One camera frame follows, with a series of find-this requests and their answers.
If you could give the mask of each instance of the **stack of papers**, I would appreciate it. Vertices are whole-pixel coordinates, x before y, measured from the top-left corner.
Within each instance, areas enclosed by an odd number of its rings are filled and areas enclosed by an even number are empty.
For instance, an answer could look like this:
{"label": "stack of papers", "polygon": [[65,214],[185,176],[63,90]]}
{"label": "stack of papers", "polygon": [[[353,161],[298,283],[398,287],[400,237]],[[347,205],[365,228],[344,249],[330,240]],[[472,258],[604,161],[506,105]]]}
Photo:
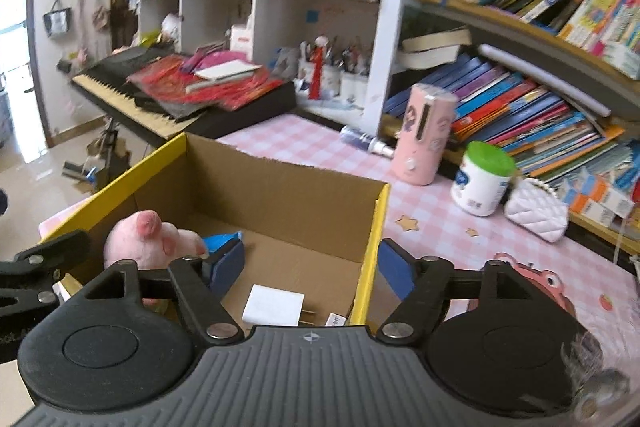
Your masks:
{"label": "stack of papers", "polygon": [[233,80],[242,80],[254,74],[254,71],[260,68],[258,64],[249,64],[244,60],[230,60],[218,66],[212,66],[204,70],[195,71],[195,75],[204,79],[204,82],[198,82],[187,86],[185,92],[189,93],[203,87],[215,86]]}

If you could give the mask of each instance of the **white jar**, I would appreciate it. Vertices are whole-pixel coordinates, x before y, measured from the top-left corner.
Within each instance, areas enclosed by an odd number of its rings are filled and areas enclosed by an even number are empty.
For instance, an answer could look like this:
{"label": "white jar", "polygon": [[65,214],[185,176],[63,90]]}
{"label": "white jar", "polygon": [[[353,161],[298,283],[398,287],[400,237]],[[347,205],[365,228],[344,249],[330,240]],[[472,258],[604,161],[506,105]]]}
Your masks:
{"label": "white jar", "polygon": [[515,172],[506,152],[484,142],[471,142],[451,185],[451,197],[474,216],[495,212]]}

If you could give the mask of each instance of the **floor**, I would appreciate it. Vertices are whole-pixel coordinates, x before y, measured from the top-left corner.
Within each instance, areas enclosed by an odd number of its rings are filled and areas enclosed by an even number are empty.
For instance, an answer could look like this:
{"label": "floor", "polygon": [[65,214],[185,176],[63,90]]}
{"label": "floor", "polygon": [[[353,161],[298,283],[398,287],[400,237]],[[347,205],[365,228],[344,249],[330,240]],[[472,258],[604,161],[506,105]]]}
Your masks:
{"label": "floor", "polygon": [[[16,125],[18,121],[19,117],[14,117]],[[9,208],[0,216],[0,261],[9,261],[15,253],[37,243],[41,221],[88,196],[60,171],[66,160],[84,163],[86,145],[99,134],[96,130],[46,150],[36,130],[22,132],[23,127],[16,127],[14,137],[0,149],[0,188],[9,197]],[[120,128],[120,136],[132,153],[132,164],[139,162],[146,143],[124,128]],[[15,361],[1,364],[0,427],[12,425],[32,405]]]}

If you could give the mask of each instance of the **pink checkered tablecloth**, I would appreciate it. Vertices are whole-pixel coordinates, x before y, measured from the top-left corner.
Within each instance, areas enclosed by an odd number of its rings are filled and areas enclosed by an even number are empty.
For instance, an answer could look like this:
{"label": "pink checkered tablecloth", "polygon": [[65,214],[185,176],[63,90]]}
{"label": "pink checkered tablecloth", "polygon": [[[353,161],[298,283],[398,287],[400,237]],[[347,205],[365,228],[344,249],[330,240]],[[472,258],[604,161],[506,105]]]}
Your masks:
{"label": "pink checkered tablecloth", "polygon": [[[385,237],[414,257],[437,255],[456,268],[480,269],[497,253],[505,252],[525,266],[555,272],[578,320],[609,347],[611,363],[619,365],[614,359],[640,360],[640,331],[634,326],[640,322],[632,311],[637,297],[633,276],[571,239],[547,243],[508,221],[501,210],[490,217],[467,214],[449,196],[450,180],[438,176],[427,187],[400,182],[391,173],[388,159],[343,144],[337,132],[294,115],[273,118],[220,141],[253,156],[391,184]],[[401,216],[416,219],[419,230],[405,232],[396,223]],[[466,303],[452,303],[451,313],[465,307]]]}

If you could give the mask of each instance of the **stuffed doll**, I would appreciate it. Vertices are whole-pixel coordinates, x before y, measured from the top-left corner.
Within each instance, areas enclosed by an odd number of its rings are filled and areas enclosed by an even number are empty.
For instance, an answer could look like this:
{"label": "stuffed doll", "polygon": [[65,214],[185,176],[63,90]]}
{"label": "stuffed doll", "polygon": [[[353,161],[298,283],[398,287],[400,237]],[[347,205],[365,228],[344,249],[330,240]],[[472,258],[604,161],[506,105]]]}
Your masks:
{"label": "stuffed doll", "polygon": [[207,247],[191,230],[180,230],[164,223],[157,212],[143,210],[121,219],[104,244],[104,267],[120,259],[134,259],[138,269],[166,268],[185,255],[204,255]]}

